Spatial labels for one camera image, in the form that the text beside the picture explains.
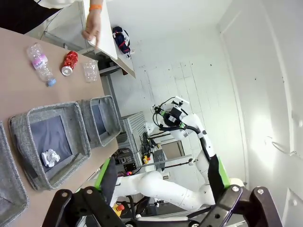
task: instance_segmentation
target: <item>red soda can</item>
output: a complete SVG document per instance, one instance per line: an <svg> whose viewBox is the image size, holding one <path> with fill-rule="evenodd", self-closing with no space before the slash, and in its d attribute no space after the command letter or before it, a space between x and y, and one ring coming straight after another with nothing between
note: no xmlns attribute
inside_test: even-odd
<svg viewBox="0 0 303 227"><path fill-rule="evenodd" d="M75 51L70 51L66 56L61 68L61 73L65 76L72 74L73 69L75 68L78 62L78 53Z"/></svg>

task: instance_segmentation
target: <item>white door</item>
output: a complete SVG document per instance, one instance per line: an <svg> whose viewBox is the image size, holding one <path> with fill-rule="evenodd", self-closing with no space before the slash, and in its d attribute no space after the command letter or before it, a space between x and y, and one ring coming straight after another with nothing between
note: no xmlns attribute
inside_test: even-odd
<svg viewBox="0 0 303 227"><path fill-rule="evenodd" d="M301 0L234 0L219 23L243 115L250 187L269 188L285 227L303 226L302 12Z"/></svg>

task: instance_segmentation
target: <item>plastic bottle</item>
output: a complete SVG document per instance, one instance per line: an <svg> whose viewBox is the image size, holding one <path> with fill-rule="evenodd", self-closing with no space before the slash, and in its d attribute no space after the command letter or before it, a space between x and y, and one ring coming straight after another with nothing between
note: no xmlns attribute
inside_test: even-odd
<svg viewBox="0 0 303 227"><path fill-rule="evenodd" d="M53 77L51 68L48 65L46 55L42 51L40 44L34 44L27 49L27 55L30 58L34 68L36 69L40 79L45 82L49 87L56 83Z"/></svg>

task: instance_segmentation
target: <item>human hand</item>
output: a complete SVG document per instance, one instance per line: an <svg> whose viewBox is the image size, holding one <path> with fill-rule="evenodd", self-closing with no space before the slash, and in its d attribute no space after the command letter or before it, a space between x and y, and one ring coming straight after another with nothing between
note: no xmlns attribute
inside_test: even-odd
<svg viewBox="0 0 303 227"><path fill-rule="evenodd" d="M94 36L96 37L96 48L99 43L99 36L101 31L100 13L100 9L93 9L89 12L86 21L86 29L82 32L83 37L89 41L91 41Z"/></svg>

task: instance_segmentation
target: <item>bottle label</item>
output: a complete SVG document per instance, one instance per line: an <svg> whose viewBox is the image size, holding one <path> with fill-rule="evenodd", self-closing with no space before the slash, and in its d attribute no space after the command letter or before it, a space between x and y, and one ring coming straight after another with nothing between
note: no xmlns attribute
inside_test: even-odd
<svg viewBox="0 0 303 227"><path fill-rule="evenodd" d="M32 64L34 66L35 69L39 69L42 67L42 65L44 65L47 62L47 57L45 56L45 54L42 54L39 58L35 59L32 61Z"/></svg>

